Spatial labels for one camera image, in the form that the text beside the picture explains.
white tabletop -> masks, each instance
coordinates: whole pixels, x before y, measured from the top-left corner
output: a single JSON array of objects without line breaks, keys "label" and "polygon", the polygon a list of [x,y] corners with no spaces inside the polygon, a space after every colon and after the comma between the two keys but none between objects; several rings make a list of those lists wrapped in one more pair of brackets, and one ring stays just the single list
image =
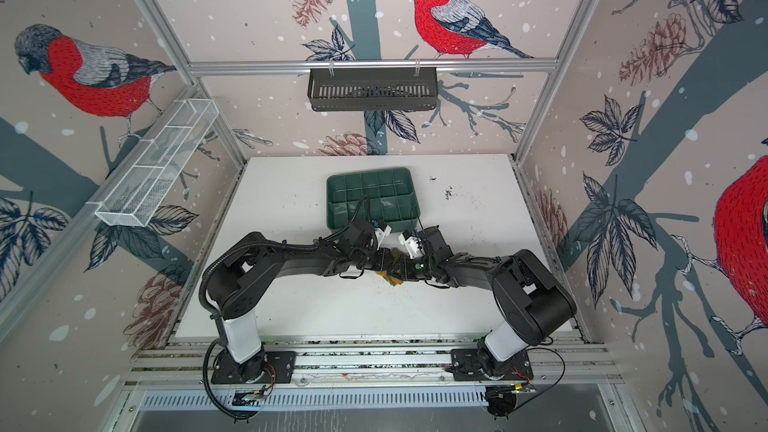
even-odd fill
[{"label": "white tabletop", "polygon": [[[439,225],[454,252],[496,256],[527,248],[546,264],[517,179],[501,154],[252,158],[207,263],[254,231],[268,239],[311,244],[329,233],[329,176],[393,167],[410,170],[422,224]],[[393,242],[383,245],[392,247]],[[199,286],[198,281],[177,339],[217,336],[214,322],[197,302]],[[262,339],[283,341],[476,338],[503,320],[490,291],[439,290],[423,282],[393,287],[373,272],[357,280],[277,278],[256,315]]]}]

green tray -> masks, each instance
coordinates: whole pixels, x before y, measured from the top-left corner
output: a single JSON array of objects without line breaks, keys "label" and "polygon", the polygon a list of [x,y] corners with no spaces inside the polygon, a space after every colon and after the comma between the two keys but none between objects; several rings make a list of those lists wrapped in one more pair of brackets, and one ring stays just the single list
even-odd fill
[{"label": "green tray", "polygon": [[[392,232],[414,228],[420,211],[413,180],[407,168],[385,168],[331,176],[327,181],[328,228],[339,229],[350,221],[360,197],[371,199],[371,220],[383,220]],[[358,214],[364,217],[363,211]]]}]

white wire basket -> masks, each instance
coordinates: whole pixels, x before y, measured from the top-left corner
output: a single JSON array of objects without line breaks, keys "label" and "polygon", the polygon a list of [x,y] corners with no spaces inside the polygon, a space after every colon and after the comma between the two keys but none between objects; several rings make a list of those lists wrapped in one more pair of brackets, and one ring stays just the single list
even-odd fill
[{"label": "white wire basket", "polygon": [[213,100],[178,101],[179,108],[96,211],[109,226],[146,227],[181,169],[219,115]]}]

ventilated metal panel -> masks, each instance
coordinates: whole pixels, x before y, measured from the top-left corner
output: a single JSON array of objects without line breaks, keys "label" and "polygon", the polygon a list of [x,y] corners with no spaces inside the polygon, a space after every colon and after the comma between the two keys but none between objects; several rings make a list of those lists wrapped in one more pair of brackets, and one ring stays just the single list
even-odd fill
[{"label": "ventilated metal panel", "polygon": [[[232,407],[236,390],[214,391],[216,398]],[[419,408],[419,407],[485,407],[485,387],[446,385],[441,387],[398,388],[313,388],[275,389],[257,407],[260,410],[283,412],[290,410]],[[149,390],[141,405],[142,411],[208,410],[214,405],[204,390]],[[253,407],[235,407],[249,410]]]}]

red bird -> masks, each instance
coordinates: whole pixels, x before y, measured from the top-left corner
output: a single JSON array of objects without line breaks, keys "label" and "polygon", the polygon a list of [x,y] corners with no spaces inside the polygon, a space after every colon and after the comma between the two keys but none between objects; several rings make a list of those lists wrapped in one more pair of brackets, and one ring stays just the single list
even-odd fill
[{"label": "red bird", "polygon": [[[712,320],[734,336],[736,348],[729,350],[742,355],[741,341],[749,332],[768,328],[768,156],[760,158],[746,173],[725,189],[717,201],[714,217],[717,259],[695,260],[722,272],[736,292],[755,314],[754,320],[741,332],[735,332],[719,317]],[[683,270],[687,273],[690,264]]]},{"label": "red bird", "polygon": [[437,59],[443,54],[469,58],[476,50],[501,49],[518,57],[531,56],[515,49],[509,39],[485,18],[485,12],[469,0],[414,0],[416,29],[425,42],[435,48]]},{"label": "red bird", "polygon": [[66,100],[94,116],[125,117],[149,101],[157,78],[176,70],[156,60],[140,59],[114,47],[93,46],[37,24],[18,34],[18,62],[27,74],[38,71]]}]

